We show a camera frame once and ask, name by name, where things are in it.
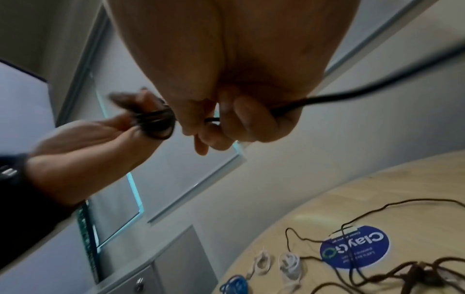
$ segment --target green logo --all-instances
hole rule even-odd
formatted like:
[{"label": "green logo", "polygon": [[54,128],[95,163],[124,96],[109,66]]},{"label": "green logo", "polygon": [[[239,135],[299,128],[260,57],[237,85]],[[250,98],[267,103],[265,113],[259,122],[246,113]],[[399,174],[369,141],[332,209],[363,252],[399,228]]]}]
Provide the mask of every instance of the green logo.
[{"label": "green logo", "polygon": [[326,248],[326,249],[323,251],[323,253],[321,254],[321,256],[322,256],[323,258],[325,258],[325,259],[330,259],[330,258],[335,257],[337,253],[338,253],[338,252],[336,251],[335,248],[333,248],[333,247],[328,247],[328,248]]}]

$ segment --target table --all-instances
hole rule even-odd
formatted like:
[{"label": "table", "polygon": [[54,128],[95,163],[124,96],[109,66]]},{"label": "table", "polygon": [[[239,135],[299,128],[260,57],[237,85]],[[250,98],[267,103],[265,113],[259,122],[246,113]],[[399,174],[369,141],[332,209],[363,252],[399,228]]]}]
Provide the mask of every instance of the table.
[{"label": "table", "polygon": [[[249,286],[253,294],[275,293],[282,287],[277,258],[287,252],[284,231],[294,228],[302,237],[325,239],[340,229],[341,224],[388,202],[412,198],[449,198],[465,202],[465,151],[438,155],[383,170],[332,189],[298,207],[264,231],[237,258],[225,276],[223,284],[233,275],[245,275],[254,256],[263,248],[274,260],[264,276],[254,275]],[[355,224],[381,229],[390,240],[386,256],[367,268],[364,274],[386,273],[406,261],[432,263],[444,256],[465,257],[465,209],[449,203],[415,202],[390,207]],[[300,256],[319,257],[320,244],[300,241],[289,232],[290,248]],[[302,287],[294,293],[310,293],[318,284],[339,282],[325,263],[303,261]],[[444,266],[465,272],[465,265],[445,263]],[[342,271],[347,279],[347,271]],[[219,293],[219,285],[214,293]],[[383,285],[367,285],[364,291],[400,293],[402,282],[390,280]],[[326,287],[320,293],[346,293]],[[452,288],[427,289],[422,293],[456,293]]]}]

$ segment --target hand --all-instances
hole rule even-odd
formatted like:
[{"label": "hand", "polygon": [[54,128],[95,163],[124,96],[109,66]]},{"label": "hand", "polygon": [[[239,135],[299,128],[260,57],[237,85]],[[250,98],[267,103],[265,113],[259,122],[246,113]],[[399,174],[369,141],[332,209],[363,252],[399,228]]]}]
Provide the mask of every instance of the hand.
[{"label": "hand", "polygon": [[[195,148],[288,135],[269,109],[318,85],[359,0],[106,0],[120,36]],[[219,103],[220,125],[203,123]]]},{"label": "hand", "polygon": [[[137,103],[144,112],[163,107],[146,90],[122,99]],[[129,112],[101,121],[76,121],[39,142],[27,160],[26,174],[39,190],[73,206],[143,163],[161,143],[133,126]]]}]

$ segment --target person's left hand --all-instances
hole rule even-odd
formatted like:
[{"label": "person's left hand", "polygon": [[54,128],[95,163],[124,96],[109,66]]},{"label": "person's left hand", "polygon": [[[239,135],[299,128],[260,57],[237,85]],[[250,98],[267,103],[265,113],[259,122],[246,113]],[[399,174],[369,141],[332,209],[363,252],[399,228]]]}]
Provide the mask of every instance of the person's left hand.
[{"label": "person's left hand", "polygon": [[[163,108],[147,90],[120,98],[135,102],[143,112]],[[36,146],[26,174],[40,191],[73,206],[143,163],[162,142],[133,126],[129,112],[101,121],[76,121],[57,128]]]}]

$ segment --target person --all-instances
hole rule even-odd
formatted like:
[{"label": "person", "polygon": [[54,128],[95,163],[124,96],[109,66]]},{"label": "person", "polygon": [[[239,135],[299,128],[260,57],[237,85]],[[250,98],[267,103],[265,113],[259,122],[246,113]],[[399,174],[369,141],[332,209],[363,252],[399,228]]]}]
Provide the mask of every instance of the person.
[{"label": "person", "polygon": [[[129,52],[173,109],[184,134],[194,137],[200,155],[210,147],[226,150],[235,140],[271,142],[288,135],[301,110],[276,118],[269,110],[305,97],[318,85],[358,3],[104,0]],[[164,107],[147,90],[121,98],[143,112]],[[204,124],[217,104],[220,124]],[[0,220],[9,237],[0,268],[161,143],[133,126],[131,113],[124,112],[66,124],[27,155],[0,156]]]}]

